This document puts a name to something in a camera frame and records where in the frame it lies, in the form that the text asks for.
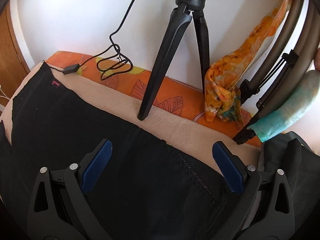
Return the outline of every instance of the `light stand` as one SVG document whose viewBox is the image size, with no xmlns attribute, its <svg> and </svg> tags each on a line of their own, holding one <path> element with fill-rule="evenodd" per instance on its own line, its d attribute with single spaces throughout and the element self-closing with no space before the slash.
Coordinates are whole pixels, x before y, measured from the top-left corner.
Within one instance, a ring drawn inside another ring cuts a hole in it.
<svg viewBox="0 0 320 240">
<path fill-rule="evenodd" d="M 203 13 L 205 0 L 176 0 L 176 5 L 178 7 L 171 13 L 168 28 L 150 75 L 138 114 L 139 120 L 144 120 L 148 116 L 165 74 L 192 18 L 196 28 L 204 91 L 204 77 L 210 67 L 209 33 Z"/>
</svg>

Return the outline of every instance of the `gray tube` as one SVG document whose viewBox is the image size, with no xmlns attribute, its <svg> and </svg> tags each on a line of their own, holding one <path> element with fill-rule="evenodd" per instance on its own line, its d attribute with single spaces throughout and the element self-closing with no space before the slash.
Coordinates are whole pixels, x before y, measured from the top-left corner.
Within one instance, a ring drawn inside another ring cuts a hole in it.
<svg viewBox="0 0 320 240">
<path fill-rule="evenodd" d="M 308 12 L 306 16 L 306 20 L 304 22 L 300 37 L 297 41 L 296 46 L 294 47 L 293 51 L 297 54 L 300 55 L 302 52 L 302 49 L 304 45 L 306 44 L 306 40 L 308 38 L 310 29 L 311 29 L 311 24 L 312 24 L 312 19 L 315 11 L 315 6 L 313 4 L 312 0 L 309 0 L 309 6 L 308 6 Z"/>
<path fill-rule="evenodd" d="M 314 11 L 310 30 L 296 65 L 292 71 L 285 76 L 281 87 L 273 93 L 266 106 L 257 113 L 260 119 L 277 110 L 289 98 L 308 70 L 311 61 L 314 59 L 320 41 L 320 15 L 316 10 Z"/>
<path fill-rule="evenodd" d="M 256 90 L 261 81 L 267 76 L 272 67 L 275 65 L 282 52 L 284 51 L 285 46 L 287 45 L 289 39 L 292 36 L 292 33 L 297 25 L 299 20 L 299 16 L 301 14 L 301 10 L 303 7 L 304 0 L 293 0 L 292 5 L 287 17 L 287 20 L 284 23 L 284 26 L 281 30 L 281 33 L 276 40 L 276 43 L 272 47 L 270 53 L 267 58 L 258 69 L 254 77 L 249 82 L 248 86 L 252 90 Z"/>
<path fill-rule="evenodd" d="M 300 37 L 297 41 L 296 46 L 294 47 L 293 51 L 299 56 L 304 45 L 306 44 L 306 40 L 309 36 L 309 32 L 311 29 L 311 24 L 313 20 L 313 15 L 315 11 L 315 6 L 313 5 L 313 2 L 309 0 L 309 6 L 308 6 L 308 12 L 306 16 L 306 20 L 304 22 Z M 257 108 L 260 110 L 261 107 L 264 107 L 266 104 L 266 101 L 270 97 L 270 95 L 276 90 L 278 85 L 281 83 L 281 80 L 285 75 L 288 75 L 291 71 L 291 68 L 289 68 L 289 64 L 285 64 L 274 82 L 271 84 L 271 86 L 268 88 L 268 90 L 264 93 L 264 95 L 259 99 L 257 102 Z"/>
</svg>

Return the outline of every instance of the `stitching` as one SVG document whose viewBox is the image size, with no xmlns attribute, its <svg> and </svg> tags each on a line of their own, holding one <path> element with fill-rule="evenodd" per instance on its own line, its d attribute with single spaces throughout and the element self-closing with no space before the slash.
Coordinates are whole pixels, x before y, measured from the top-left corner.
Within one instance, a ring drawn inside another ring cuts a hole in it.
<svg viewBox="0 0 320 240">
<path fill-rule="evenodd" d="M 205 237 L 205 239 L 208 239 L 210 231 L 212 230 L 212 228 L 214 228 L 215 223 L 217 222 L 219 216 L 220 216 L 221 213 L 223 212 L 223 210 L 224 210 L 224 208 L 225 208 L 225 206 L 226 206 L 226 202 L 228 201 L 228 199 L 226 198 L 226 194 L 227 194 L 227 193 L 226 193 L 226 191 L 225 191 L 225 186 L 224 186 L 223 191 L 224 191 L 224 194 L 223 194 L 223 196 L 222 196 L 223 199 L 222 199 L 222 201 L 221 201 L 221 203 L 220 203 L 220 209 L 219 209 L 219 210 L 217 211 L 217 213 L 215 214 L 215 218 L 214 218 L 213 221 L 212 221 L 212 227 L 211 227 L 211 228 L 208 228 L 208 229 L 206 230 L 206 233 L 205 233 L 206 237 Z M 227 219 L 228 216 L 229 216 L 229 215 L 227 215 L 227 216 L 225 217 L 225 219 L 220 222 L 220 225 L 222 225 L 222 224 L 225 222 L 225 220 Z"/>
<path fill-rule="evenodd" d="M 198 174 L 192 169 L 192 167 L 187 163 L 187 161 L 181 156 L 181 154 L 177 151 L 174 151 L 177 154 L 177 161 L 179 164 L 182 164 L 182 168 L 185 170 L 186 174 L 189 176 L 191 182 L 195 184 L 195 186 L 200 187 L 201 189 L 205 189 L 209 195 L 218 202 L 218 199 L 211 193 L 208 189 L 207 185 L 203 182 L 203 180 L 198 176 Z"/>
</svg>

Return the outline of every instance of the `light blue fabric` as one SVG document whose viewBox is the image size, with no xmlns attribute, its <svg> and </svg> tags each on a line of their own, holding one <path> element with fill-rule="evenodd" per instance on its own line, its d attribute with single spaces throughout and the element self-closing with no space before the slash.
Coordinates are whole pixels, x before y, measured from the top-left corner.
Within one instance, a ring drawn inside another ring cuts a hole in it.
<svg viewBox="0 0 320 240">
<path fill-rule="evenodd" d="M 254 130 L 262 142 L 270 140 L 303 117 L 319 92 L 320 71 L 311 70 L 306 73 L 289 99 L 278 110 L 263 117 L 248 129 Z"/>
</svg>

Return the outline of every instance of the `black cable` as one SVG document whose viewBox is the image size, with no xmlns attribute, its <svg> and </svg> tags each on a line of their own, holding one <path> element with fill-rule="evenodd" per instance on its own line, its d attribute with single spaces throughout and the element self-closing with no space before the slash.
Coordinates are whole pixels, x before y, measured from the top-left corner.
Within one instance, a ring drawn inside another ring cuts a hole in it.
<svg viewBox="0 0 320 240">
<path fill-rule="evenodd" d="M 129 14 L 129 12 L 130 12 L 130 10 L 131 10 L 134 2 L 135 2 L 135 0 L 132 0 L 132 1 L 131 1 L 130 5 L 129 5 L 128 9 L 127 9 L 127 12 L 125 13 L 124 18 L 123 18 L 120 26 L 118 27 L 118 29 L 109 36 L 109 39 L 110 39 L 112 45 L 111 45 L 109 48 L 107 48 L 105 51 L 103 51 L 103 52 L 101 52 L 101 53 L 99 53 L 99 54 L 97 54 L 97 55 L 89 58 L 88 60 L 86 60 L 84 63 L 81 64 L 81 66 L 83 66 L 83 65 L 84 65 L 85 63 L 87 63 L 88 61 L 90 61 L 90 60 L 94 59 L 95 57 L 98 57 L 98 56 L 106 53 L 106 52 L 109 51 L 111 48 L 114 48 L 114 50 L 116 51 L 116 54 L 115 54 L 115 55 L 113 55 L 113 56 L 111 56 L 111 57 L 107 57 L 107 58 L 101 59 L 101 60 L 99 60 L 99 61 L 97 62 L 97 69 L 102 72 L 101 77 L 100 77 L 100 80 L 106 80 L 107 78 L 110 78 L 110 77 L 112 77 L 112 76 L 114 76 L 114 75 L 123 74 L 123 73 L 128 73 L 128 72 L 130 72 L 130 71 L 133 69 L 133 63 L 132 63 L 132 61 L 131 61 L 127 56 L 125 56 L 124 54 L 121 53 L 121 48 L 120 48 L 120 46 L 119 46 L 118 44 L 115 44 L 115 43 L 113 42 L 112 36 L 115 35 L 115 34 L 117 34 L 117 33 L 119 32 L 119 30 L 121 29 L 121 27 L 122 27 L 122 25 L 124 24 L 124 22 L 125 22 L 128 14 Z M 116 64 L 112 65 L 111 67 L 109 67 L 109 68 L 107 68 L 107 69 L 101 69 L 101 68 L 99 68 L 99 64 L 100 64 L 101 62 L 103 62 L 103 61 L 105 61 L 105 60 L 108 60 L 108 59 L 112 59 L 112 58 L 114 58 L 114 57 L 117 57 L 117 59 L 119 60 L 119 62 L 117 62 Z M 117 73 L 113 73 L 113 74 L 111 74 L 110 76 L 103 78 L 103 75 L 104 75 L 108 70 L 116 70 L 116 69 L 119 69 L 119 68 L 121 68 L 122 66 L 126 65 L 128 62 L 129 62 L 129 64 L 130 64 L 130 69 L 129 69 L 129 70 L 121 71 L 121 72 L 117 72 Z"/>
<path fill-rule="evenodd" d="M 49 68 L 52 68 L 52 69 L 54 69 L 54 70 L 56 70 L 56 71 L 59 71 L 59 72 L 62 72 L 62 71 L 63 71 L 63 69 L 56 69 L 55 67 L 51 67 L 51 66 L 49 66 Z"/>
<path fill-rule="evenodd" d="M 277 65 L 270 71 L 270 73 L 262 80 L 262 82 L 259 85 L 259 89 L 261 89 L 270 79 L 271 77 L 276 74 L 276 72 L 281 68 L 281 66 L 284 64 L 286 60 L 282 58 Z"/>
</svg>

